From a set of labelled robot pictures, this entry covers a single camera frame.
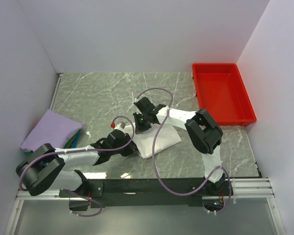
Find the white t-shirt red print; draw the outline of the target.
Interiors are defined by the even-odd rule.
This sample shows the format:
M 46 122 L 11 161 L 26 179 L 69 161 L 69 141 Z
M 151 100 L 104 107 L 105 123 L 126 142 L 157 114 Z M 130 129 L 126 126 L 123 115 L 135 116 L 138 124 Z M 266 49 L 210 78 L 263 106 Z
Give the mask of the white t-shirt red print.
M 147 131 L 140 134 L 134 134 L 133 141 L 138 148 L 138 152 L 139 152 L 138 154 L 143 159 L 148 159 L 152 157 L 152 143 L 158 128 L 159 128 L 159 125 L 154 124 Z M 171 125 L 165 124 L 161 128 L 156 138 L 154 154 L 158 154 L 161 151 L 169 147 L 172 147 L 175 144 L 180 143 L 181 141 L 182 139 L 180 138 L 175 128 Z

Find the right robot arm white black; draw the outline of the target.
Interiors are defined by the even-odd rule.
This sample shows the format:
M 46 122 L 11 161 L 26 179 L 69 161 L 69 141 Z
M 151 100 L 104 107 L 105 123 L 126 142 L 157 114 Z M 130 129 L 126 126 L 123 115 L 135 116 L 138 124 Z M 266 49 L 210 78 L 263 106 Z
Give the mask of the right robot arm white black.
M 170 106 L 159 104 L 155 106 L 147 97 L 136 99 L 134 105 L 138 113 L 134 113 L 135 134 L 140 135 L 148 131 L 153 124 L 159 125 L 153 134 L 151 144 L 151 157 L 156 177 L 160 184 L 168 191 L 170 189 L 164 184 L 156 168 L 155 154 L 157 138 L 162 132 L 164 125 L 182 128 L 187 131 L 190 140 L 197 151 L 199 151 L 204 163 L 204 181 L 197 190 L 205 186 L 210 195 L 217 195 L 229 177 L 222 167 L 221 161 L 221 139 L 223 131 L 205 109 L 199 111 L 182 111 Z

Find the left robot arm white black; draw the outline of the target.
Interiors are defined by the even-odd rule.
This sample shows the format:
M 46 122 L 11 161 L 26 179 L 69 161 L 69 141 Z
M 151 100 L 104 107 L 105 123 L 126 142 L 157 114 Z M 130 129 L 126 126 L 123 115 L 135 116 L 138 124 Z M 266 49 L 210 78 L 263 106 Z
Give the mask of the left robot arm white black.
M 43 144 L 28 159 L 19 164 L 16 173 L 20 178 L 19 188 L 37 196 L 48 189 L 68 189 L 76 196 L 88 192 L 89 180 L 75 166 L 100 165 L 113 155 L 127 157 L 138 151 L 133 135 L 114 129 L 107 137 L 82 148 L 53 148 Z

